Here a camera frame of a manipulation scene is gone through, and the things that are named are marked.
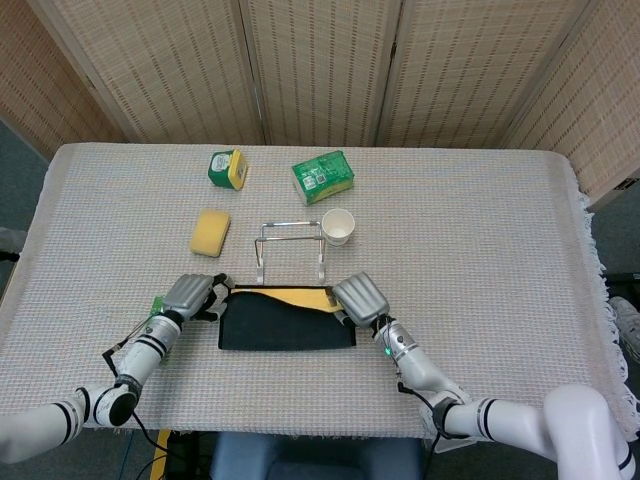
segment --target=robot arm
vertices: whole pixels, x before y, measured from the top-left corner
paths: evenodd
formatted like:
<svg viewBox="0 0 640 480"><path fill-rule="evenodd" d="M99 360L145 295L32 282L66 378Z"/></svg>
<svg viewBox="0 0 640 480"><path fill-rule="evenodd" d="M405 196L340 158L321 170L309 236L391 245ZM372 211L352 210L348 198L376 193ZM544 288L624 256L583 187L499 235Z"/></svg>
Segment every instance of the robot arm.
<svg viewBox="0 0 640 480"><path fill-rule="evenodd" d="M423 405L421 417L433 420L444 438L484 437L529 450L556 461L560 480L633 477L633 455L605 399L594 389L559 387L547 395L543 411L491 398L472 402L389 316L386 298L366 273L340 282L333 293L356 326L373 329L374 341L412 390L436 393L433 410Z"/></svg>
<svg viewBox="0 0 640 480"><path fill-rule="evenodd" d="M111 386L79 388L68 398L18 415L0 417L0 461L15 463L73 440L83 424L123 425L138 404L142 387L182 333L182 325L215 301L213 287L224 274L183 275L163 301L163 312L144 326L119 363Z"/></svg>

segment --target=sponge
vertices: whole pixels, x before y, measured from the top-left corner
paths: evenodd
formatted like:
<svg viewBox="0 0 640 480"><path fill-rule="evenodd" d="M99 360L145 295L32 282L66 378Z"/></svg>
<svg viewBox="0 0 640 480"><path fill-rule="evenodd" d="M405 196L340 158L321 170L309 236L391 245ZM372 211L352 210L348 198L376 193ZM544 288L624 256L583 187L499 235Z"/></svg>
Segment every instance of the sponge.
<svg viewBox="0 0 640 480"><path fill-rule="evenodd" d="M191 251L210 257L220 256L229 223L231 217L228 213L210 208L203 209L191 236Z"/></svg>

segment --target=yellow cloth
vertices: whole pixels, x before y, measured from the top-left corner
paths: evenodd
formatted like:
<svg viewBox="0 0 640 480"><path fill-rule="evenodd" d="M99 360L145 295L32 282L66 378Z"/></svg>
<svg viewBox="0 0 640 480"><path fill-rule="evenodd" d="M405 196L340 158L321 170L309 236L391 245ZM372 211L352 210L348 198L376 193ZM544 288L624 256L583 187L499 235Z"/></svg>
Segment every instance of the yellow cloth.
<svg viewBox="0 0 640 480"><path fill-rule="evenodd" d="M323 288L234 288L234 292L255 292L276 298L297 307L313 308L323 312L333 313L342 310L342 305L333 297L327 295Z"/></svg>

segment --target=white cup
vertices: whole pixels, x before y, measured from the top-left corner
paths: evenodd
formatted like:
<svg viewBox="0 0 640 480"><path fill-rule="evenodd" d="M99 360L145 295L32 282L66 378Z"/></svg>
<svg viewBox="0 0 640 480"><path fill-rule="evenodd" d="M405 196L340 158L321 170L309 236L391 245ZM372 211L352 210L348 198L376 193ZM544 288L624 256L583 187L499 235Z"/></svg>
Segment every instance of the white cup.
<svg viewBox="0 0 640 480"><path fill-rule="evenodd" d="M331 245L344 245L356 228L353 215L343 208L329 210L322 217L322 234Z"/></svg>

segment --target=table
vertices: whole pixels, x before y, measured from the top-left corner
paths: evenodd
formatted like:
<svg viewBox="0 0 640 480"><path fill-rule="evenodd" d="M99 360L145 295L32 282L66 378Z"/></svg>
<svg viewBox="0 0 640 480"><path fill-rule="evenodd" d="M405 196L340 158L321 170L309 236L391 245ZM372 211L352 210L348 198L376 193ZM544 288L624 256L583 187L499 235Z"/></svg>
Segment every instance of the table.
<svg viewBox="0 0 640 480"><path fill-rule="evenodd" d="M634 438L636 399L623 384L584 199L565 158L344 148L355 187L304 206L290 166L330 148L241 146L250 171L239 192L206 175L211 154L228 148L89 143L58 151L0 309L1 414L111 382L100 354L178 276L224 271L253 283L262 222L319 219L343 207L356 230L327 250L329 284L367 271L392 314L472 396L540 406L559 384L587 383ZM188 248L205 207L232 216L218 259ZM267 284L314 284L316 245L280 243L287 246L265 254ZM217 334L217 324L186 325L145 385L138 412L147 427L424 435L417 400L397 393L394 368L368 331L357 333L355 348L281 353L220 351Z"/></svg>

